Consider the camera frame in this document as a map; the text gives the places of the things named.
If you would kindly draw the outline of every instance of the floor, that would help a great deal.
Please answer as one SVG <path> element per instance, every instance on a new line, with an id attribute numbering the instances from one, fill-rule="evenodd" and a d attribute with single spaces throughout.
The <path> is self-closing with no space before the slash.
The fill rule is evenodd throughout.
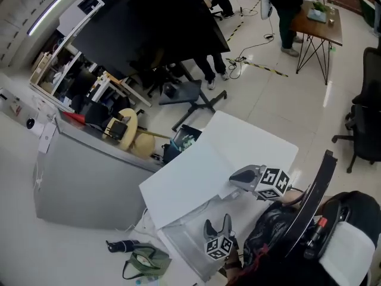
<path id="1" fill-rule="evenodd" d="M 231 0 L 236 13 L 239 12 L 238 3 L 251 9 L 257 1 Z M 259 4 L 255 10 L 260 11 Z M 338 159 L 338 165 L 328 194 L 356 189 L 381 202 L 381 164 L 371 166 L 358 158 L 352 173 L 347 174 L 346 168 L 353 154 L 352 145 L 348 141 L 339 140 L 336 144 L 331 142 L 333 135 L 346 134 L 344 116 L 349 112 L 353 97 L 361 91 L 363 51 L 368 46 L 377 47 L 378 43 L 361 16 L 343 8 L 339 8 L 339 12 L 343 47 L 333 46 L 336 51 L 331 52 L 328 86 L 324 84 L 316 57 L 311 58 L 296 74 L 298 59 L 280 52 L 279 18 L 274 10 L 271 16 L 274 41 L 247 49 L 243 56 L 252 63 L 262 64 L 289 77 L 244 65 L 238 79 L 224 82 L 217 76 L 215 90 L 209 91 L 206 82 L 203 82 L 202 88 L 208 98 L 217 96 L 222 90 L 227 91 L 228 99 L 216 104 L 216 110 L 245 120 L 299 147 L 290 170 L 295 187 L 306 188 L 314 180 L 325 150 L 331 150 Z M 236 58 L 244 47 L 266 42 L 263 35 L 271 33 L 270 22 L 262 20 L 260 14 L 252 17 L 235 15 L 218 21 L 218 25 L 228 39 L 241 22 L 243 25 L 229 42 L 231 52 L 224 53 L 223 58 Z M 294 44 L 294 47 L 300 50 L 300 44 Z M 184 64 L 195 79 L 204 78 L 193 61 Z M 239 68 L 233 71 L 232 76 L 238 74 Z M 155 105 L 157 98 L 158 93 L 154 95 L 152 108 L 143 107 L 149 116 L 148 127 L 171 135 L 171 127 L 185 114 L 189 105 L 159 107 Z M 211 116 L 209 111 L 199 110 L 185 123 L 203 128 Z"/>

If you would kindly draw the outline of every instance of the green bag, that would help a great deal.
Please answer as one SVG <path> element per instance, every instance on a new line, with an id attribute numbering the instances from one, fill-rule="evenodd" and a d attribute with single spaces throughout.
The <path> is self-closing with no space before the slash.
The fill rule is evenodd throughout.
<path id="1" fill-rule="evenodd" d="M 136 279 L 142 276 L 161 276 L 165 274 L 171 261 L 167 253 L 151 244 L 136 244 L 133 246 L 131 258 L 124 264 L 122 277 L 124 279 Z M 140 273 L 125 278 L 124 271 L 128 264 L 134 266 Z"/>

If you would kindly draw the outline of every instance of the red object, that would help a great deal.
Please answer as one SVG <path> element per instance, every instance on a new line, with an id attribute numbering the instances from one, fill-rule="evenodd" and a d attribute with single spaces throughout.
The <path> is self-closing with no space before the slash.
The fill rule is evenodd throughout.
<path id="1" fill-rule="evenodd" d="M 327 221 L 328 221 L 328 220 L 327 220 L 325 217 L 321 217 L 321 218 L 319 219 L 319 221 L 317 222 L 317 224 L 318 224 L 319 226 L 321 226 L 322 228 L 324 228 L 324 227 L 326 226 Z"/>
<path id="2" fill-rule="evenodd" d="M 68 117 L 71 117 L 75 121 L 86 125 L 85 123 L 85 115 L 84 114 L 77 114 L 77 113 L 71 113 L 71 112 L 64 112 Z"/>

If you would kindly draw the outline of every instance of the fluorescent light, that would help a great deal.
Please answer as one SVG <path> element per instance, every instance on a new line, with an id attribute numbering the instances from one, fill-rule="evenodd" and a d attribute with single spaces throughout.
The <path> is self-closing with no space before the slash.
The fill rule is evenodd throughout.
<path id="1" fill-rule="evenodd" d="M 28 35 L 31 36 L 35 30 L 39 27 L 41 22 L 46 18 L 46 16 L 55 8 L 62 0 L 56 0 L 45 12 L 44 14 L 38 19 L 38 21 L 35 23 L 35 25 L 32 27 L 32 29 L 29 30 Z"/>

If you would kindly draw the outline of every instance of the white tile floor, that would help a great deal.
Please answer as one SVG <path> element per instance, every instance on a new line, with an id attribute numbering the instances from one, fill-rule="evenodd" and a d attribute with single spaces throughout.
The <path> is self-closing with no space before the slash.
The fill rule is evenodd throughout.
<path id="1" fill-rule="evenodd" d="M 244 8 L 251 9 L 258 0 L 238 1 Z M 231 2 L 238 13 L 237 0 Z M 257 5 L 256 10 L 260 11 L 260 5 Z M 343 47 L 334 45 L 336 51 L 331 53 L 328 86 L 323 82 L 316 57 L 311 58 L 299 74 L 296 74 L 298 60 L 280 52 L 279 18 L 274 10 L 271 16 L 274 41 L 248 49 L 243 56 L 253 63 L 266 65 L 289 77 L 253 66 L 243 66 L 239 79 L 224 82 L 217 76 L 216 89 L 207 90 L 204 82 L 203 90 L 208 98 L 226 90 L 228 99 L 220 101 L 215 106 L 217 110 L 263 128 L 299 147 L 299 153 L 290 170 L 294 186 L 306 188 L 313 181 L 323 153 L 328 149 L 338 158 L 328 193 L 357 189 L 381 202 L 381 164 L 371 166 L 358 158 L 353 172 L 347 174 L 352 145 L 348 141 L 338 141 L 336 144 L 331 142 L 334 134 L 345 134 L 344 116 L 349 111 L 353 97 L 361 91 L 363 51 L 368 46 L 377 47 L 377 39 L 370 33 L 370 28 L 361 16 L 342 8 L 339 8 L 339 11 Z M 242 21 L 242 27 L 229 42 L 231 52 L 224 53 L 224 58 L 236 58 L 244 47 L 265 42 L 263 35 L 271 33 L 269 21 L 263 21 L 259 14 L 253 17 L 236 15 L 218 21 L 218 25 L 227 39 Z M 193 61 L 185 62 L 185 66 L 195 79 L 204 78 Z M 234 71 L 232 76 L 237 74 L 238 70 Z M 149 129 L 171 135 L 171 127 L 186 112 L 189 105 L 159 107 L 157 98 L 156 93 L 152 100 L 153 108 L 144 108 L 150 120 Z M 199 110 L 185 123 L 203 128 L 211 116 L 209 111 Z"/>

